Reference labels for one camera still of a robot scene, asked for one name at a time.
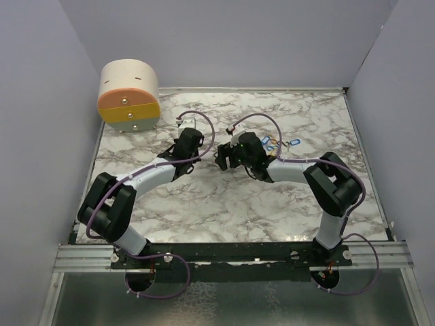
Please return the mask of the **blue key tag with key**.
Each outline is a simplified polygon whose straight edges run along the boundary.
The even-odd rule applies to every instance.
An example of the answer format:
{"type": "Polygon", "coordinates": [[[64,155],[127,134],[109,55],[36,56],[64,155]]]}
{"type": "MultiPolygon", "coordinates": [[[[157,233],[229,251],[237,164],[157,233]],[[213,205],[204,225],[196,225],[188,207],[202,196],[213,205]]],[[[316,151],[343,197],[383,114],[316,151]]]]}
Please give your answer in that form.
{"type": "Polygon", "coordinates": [[[271,141],[270,136],[266,136],[261,140],[263,146],[268,145],[270,141],[271,141]]]}

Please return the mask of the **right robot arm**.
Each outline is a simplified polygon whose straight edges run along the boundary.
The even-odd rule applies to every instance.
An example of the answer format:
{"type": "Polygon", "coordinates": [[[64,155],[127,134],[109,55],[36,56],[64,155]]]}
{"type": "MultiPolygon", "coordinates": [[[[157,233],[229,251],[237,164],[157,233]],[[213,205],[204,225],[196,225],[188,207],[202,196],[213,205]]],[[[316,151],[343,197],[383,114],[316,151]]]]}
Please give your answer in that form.
{"type": "Polygon", "coordinates": [[[365,199],[362,180],[333,152],[320,158],[284,160],[268,155],[253,132],[241,132],[217,147],[215,163],[221,170],[242,166],[247,174],[266,183],[307,184],[322,209],[313,260],[327,266],[337,256],[349,214],[365,199]]]}

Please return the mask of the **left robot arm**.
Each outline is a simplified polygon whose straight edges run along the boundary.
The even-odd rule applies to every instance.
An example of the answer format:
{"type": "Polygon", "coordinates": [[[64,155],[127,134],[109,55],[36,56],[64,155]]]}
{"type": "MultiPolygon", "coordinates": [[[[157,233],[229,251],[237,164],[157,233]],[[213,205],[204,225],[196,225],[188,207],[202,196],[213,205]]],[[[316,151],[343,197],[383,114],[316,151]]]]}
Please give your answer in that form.
{"type": "Polygon", "coordinates": [[[135,200],[154,188],[193,171],[199,161],[203,134],[184,128],[175,143],[148,165],[125,175],[97,175],[77,213],[79,222],[103,240],[125,250],[132,266],[142,268],[150,260],[149,241],[131,225],[135,200]]]}

